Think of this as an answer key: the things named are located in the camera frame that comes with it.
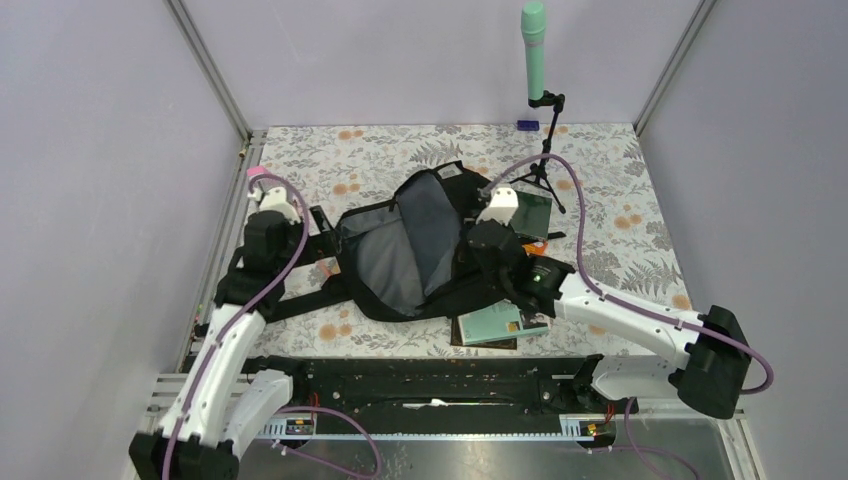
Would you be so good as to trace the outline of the orange book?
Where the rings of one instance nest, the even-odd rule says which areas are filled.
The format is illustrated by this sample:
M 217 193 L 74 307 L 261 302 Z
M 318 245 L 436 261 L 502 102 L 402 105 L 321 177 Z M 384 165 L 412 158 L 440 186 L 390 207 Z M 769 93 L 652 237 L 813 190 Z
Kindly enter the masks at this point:
M 529 255 L 544 256 L 548 247 L 547 242 L 532 242 L 523 245 Z

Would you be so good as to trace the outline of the light teal paperback book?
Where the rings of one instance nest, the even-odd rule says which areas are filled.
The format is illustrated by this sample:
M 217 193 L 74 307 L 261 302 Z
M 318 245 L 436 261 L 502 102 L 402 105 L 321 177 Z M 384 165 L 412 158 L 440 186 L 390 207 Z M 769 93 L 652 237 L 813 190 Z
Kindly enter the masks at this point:
M 549 319 L 541 313 L 522 311 L 518 306 L 501 301 L 486 308 L 457 317 L 459 338 L 463 345 L 479 345 L 544 335 L 550 331 Z

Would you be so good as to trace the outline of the black student backpack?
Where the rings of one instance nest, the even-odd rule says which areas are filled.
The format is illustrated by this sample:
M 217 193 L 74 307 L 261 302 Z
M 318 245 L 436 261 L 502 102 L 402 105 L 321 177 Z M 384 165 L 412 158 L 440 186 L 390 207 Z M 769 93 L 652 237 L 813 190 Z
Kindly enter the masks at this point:
M 348 300 L 380 322 L 457 317 L 506 300 L 467 242 L 489 182 L 456 161 L 413 174 L 389 200 L 345 212 L 329 245 L 339 274 L 281 301 L 271 321 Z

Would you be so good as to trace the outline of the dark brown book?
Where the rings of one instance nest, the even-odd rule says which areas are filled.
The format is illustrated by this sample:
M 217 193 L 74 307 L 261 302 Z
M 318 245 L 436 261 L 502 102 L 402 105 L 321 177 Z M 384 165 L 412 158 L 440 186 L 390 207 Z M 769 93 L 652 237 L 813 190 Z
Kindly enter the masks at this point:
M 461 329 L 457 318 L 451 319 L 451 335 L 450 345 L 454 347 L 466 347 L 466 344 L 461 338 Z M 518 341 L 516 338 L 488 341 L 477 344 L 470 344 L 470 348 L 496 349 L 496 350 L 516 350 Z

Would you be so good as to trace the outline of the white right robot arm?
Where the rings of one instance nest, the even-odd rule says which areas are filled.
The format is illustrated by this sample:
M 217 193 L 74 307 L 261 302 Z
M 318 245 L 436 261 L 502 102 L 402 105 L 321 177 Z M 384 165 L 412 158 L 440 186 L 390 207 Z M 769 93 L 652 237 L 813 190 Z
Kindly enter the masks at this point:
M 753 353 L 732 311 L 671 309 L 615 289 L 604 292 L 572 265 L 527 253 L 511 228 L 493 220 L 473 226 L 467 242 L 484 277 L 521 312 L 598 326 L 656 355 L 653 363 L 598 360 L 573 386 L 583 410 L 676 395 L 706 416 L 734 415 Z

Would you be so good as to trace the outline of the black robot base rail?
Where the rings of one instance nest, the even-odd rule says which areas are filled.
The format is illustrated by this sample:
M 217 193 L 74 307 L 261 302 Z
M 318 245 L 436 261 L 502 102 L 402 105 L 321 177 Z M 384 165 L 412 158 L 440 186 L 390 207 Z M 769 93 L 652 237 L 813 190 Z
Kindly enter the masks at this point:
M 237 374 L 281 371 L 292 406 L 342 412 L 372 435 L 552 434 L 562 415 L 605 421 L 636 413 L 627 398 L 596 392 L 588 358 L 248 359 Z

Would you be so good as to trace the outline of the dark green book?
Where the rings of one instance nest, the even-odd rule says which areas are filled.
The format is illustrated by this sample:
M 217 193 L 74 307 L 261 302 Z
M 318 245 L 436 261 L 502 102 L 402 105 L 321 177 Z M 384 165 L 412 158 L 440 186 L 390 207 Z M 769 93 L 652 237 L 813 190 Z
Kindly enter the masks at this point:
M 548 197 L 516 191 L 518 209 L 510 226 L 521 237 L 532 241 L 548 238 L 552 201 Z

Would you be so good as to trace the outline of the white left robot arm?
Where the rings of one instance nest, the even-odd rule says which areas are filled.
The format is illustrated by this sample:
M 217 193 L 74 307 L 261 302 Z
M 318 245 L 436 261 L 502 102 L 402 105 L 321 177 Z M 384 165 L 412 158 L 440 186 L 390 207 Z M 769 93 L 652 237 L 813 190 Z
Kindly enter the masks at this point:
M 264 374 L 260 395 L 248 400 L 251 418 L 225 424 L 234 384 L 248 351 L 281 299 L 284 280 L 304 251 L 304 215 L 267 210 L 249 216 L 238 247 L 217 284 L 208 329 L 189 374 L 159 426 L 137 433 L 129 456 L 141 479 L 234 479 L 243 454 L 239 435 L 258 429 L 269 400 L 296 411 L 309 401 L 310 385 L 293 373 Z

